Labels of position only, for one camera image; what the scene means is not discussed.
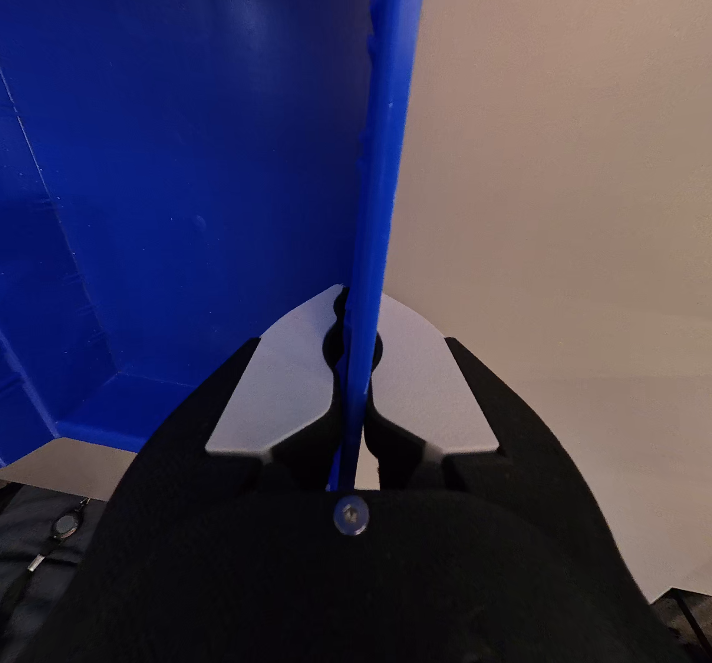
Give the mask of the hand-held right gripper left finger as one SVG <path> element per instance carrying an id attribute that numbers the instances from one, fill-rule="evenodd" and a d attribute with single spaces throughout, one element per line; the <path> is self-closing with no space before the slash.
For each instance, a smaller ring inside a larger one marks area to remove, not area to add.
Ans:
<path id="1" fill-rule="evenodd" d="M 337 364 L 348 290 L 333 285 L 270 326 L 212 434 L 211 456 L 277 464 L 304 490 L 326 490 L 343 437 Z"/>

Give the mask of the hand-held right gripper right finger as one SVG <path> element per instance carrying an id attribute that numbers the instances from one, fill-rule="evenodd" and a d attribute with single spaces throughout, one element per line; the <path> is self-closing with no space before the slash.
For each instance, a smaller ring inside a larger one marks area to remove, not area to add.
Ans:
<path id="1" fill-rule="evenodd" d="M 363 433 L 381 490 L 405 489 L 423 464 L 491 456 L 499 442 L 445 336 L 383 295 Z"/>

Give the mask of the blue plastic box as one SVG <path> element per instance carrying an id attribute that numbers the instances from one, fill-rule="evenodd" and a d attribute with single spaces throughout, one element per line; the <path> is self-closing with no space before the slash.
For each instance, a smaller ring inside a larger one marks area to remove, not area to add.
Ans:
<path id="1" fill-rule="evenodd" d="M 249 338 L 351 282 L 422 0 L 1 0 L 1 478 L 108 499 Z"/>

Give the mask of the black badge reel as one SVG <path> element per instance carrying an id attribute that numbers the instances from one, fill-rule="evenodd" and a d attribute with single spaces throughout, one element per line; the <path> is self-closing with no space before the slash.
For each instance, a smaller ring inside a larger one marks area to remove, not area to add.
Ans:
<path id="1" fill-rule="evenodd" d="M 9 584 L 1 597 L 1 629 L 5 629 L 14 610 L 22 600 L 29 583 L 39 566 L 49 558 L 56 549 L 69 538 L 80 531 L 86 506 L 92 498 L 83 498 L 74 508 L 64 511 L 50 526 L 48 538 L 43 542 L 40 552 L 34 556 L 30 564 Z"/>

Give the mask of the person's dark clothing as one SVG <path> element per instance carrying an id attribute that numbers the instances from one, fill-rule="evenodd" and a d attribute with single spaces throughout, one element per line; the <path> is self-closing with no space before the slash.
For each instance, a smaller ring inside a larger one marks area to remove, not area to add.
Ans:
<path id="1" fill-rule="evenodd" d="M 1 482 L 1 597 L 40 552 L 52 522 L 84 497 L 27 484 Z M 106 502 L 92 498 L 83 525 L 36 570 L 5 629 L 1 661 L 16 662 L 66 592 L 84 560 Z"/>

